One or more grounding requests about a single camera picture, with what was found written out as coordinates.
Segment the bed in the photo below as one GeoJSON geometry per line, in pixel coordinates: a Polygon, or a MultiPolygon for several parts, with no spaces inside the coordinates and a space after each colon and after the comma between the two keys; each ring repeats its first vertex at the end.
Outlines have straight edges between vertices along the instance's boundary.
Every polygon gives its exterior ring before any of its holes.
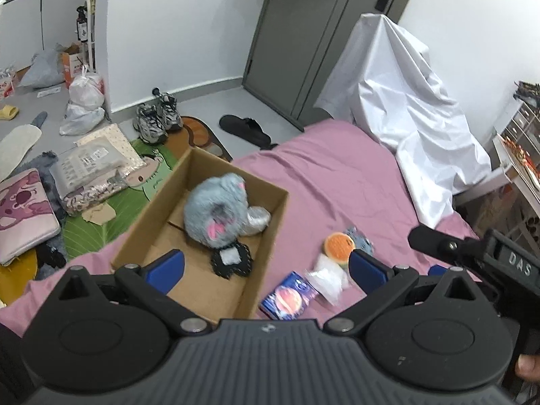
{"type": "MultiPolygon", "coordinates": [[[[374,256],[386,265],[410,265],[426,274],[438,263],[408,246],[407,235],[419,221],[394,156],[354,125],[329,119],[234,164],[290,193],[260,297],[291,271],[311,269],[326,236],[352,225],[372,241],[374,256]]],[[[476,237],[457,213],[437,229],[476,237]]],[[[353,285],[338,306],[312,302],[302,317],[324,322],[363,296],[353,285]]]]}

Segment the stuffed animal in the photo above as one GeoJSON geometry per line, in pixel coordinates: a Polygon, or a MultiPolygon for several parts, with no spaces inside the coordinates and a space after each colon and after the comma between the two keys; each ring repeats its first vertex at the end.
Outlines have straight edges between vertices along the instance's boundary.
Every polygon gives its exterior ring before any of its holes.
{"type": "Polygon", "coordinates": [[[237,240],[247,222],[244,179],[228,173],[195,187],[184,206],[184,227],[190,238],[220,249],[237,240]]]}

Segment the cardboard box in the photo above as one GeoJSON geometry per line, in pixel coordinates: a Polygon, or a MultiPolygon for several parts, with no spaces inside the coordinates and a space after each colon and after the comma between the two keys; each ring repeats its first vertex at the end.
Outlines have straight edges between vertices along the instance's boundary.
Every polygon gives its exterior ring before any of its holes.
{"type": "Polygon", "coordinates": [[[83,54],[77,44],[72,44],[61,54],[64,66],[64,78],[66,87],[69,88],[75,76],[83,71],[83,54]]]}
{"type": "Polygon", "coordinates": [[[184,277],[169,292],[197,315],[217,323],[222,318],[250,318],[258,308],[266,266],[272,257],[275,237],[281,224],[288,192],[263,181],[230,163],[198,148],[191,148],[131,229],[130,236],[113,261],[113,268],[136,263],[147,265],[173,248],[186,259],[184,277]],[[246,182],[249,205],[265,207],[271,214],[269,226],[261,234],[240,238],[249,246],[253,268],[249,277],[233,275],[230,280],[212,271],[210,250],[184,232],[185,200],[196,185],[210,177],[234,172],[246,182]]]}

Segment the blue gripper pad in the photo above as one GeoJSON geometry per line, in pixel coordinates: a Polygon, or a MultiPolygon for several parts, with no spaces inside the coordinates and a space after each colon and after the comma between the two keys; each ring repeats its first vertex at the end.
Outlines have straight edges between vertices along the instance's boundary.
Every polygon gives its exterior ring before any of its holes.
{"type": "Polygon", "coordinates": [[[360,250],[350,253],[349,274],[356,284],[369,294],[388,282],[390,268],[374,258],[368,259],[365,257],[367,254],[362,253],[360,250]]]}
{"type": "Polygon", "coordinates": [[[430,275],[430,276],[434,276],[434,275],[443,275],[446,271],[447,271],[447,269],[446,269],[444,266],[441,266],[441,265],[433,265],[433,266],[429,269],[428,275],[430,275]]]}
{"type": "Polygon", "coordinates": [[[184,253],[172,249],[142,269],[142,278],[162,294],[174,288],[184,275],[184,253]]]}

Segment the orange round object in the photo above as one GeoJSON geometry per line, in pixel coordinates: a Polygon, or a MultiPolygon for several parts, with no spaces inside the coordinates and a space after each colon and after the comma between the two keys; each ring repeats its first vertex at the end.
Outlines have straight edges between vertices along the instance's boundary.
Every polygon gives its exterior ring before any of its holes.
{"type": "Polygon", "coordinates": [[[333,233],[325,240],[325,254],[340,265],[349,262],[349,255],[355,249],[354,241],[345,233],[333,233]]]}

